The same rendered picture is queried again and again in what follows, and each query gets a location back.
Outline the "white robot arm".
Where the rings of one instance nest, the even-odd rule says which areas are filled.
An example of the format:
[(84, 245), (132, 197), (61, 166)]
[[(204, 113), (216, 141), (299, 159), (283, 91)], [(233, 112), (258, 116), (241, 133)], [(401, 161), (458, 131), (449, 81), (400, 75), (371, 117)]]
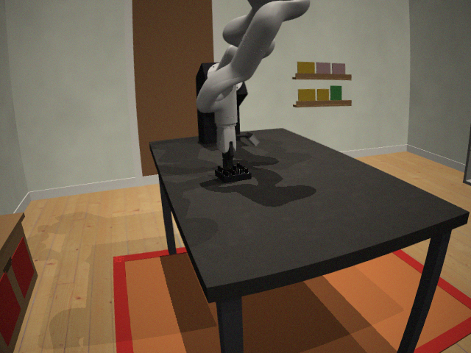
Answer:
[(215, 124), (222, 126), (238, 122), (236, 91), (272, 53), (282, 22), (299, 18), (310, 6), (310, 0), (247, 1), (252, 9), (225, 26), (222, 36), (231, 46), (220, 63), (209, 68), (196, 99), (198, 111), (214, 112)]

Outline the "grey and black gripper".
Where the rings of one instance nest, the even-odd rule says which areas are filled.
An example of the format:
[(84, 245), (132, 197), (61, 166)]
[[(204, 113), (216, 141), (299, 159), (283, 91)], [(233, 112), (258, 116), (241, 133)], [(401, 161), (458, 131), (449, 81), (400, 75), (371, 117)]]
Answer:
[[(223, 169), (233, 169), (233, 157), (236, 151), (236, 131), (233, 125), (216, 125), (217, 126), (217, 149), (222, 152)], [(235, 149), (235, 150), (234, 150)], [(234, 151), (233, 151), (234, 150)]]

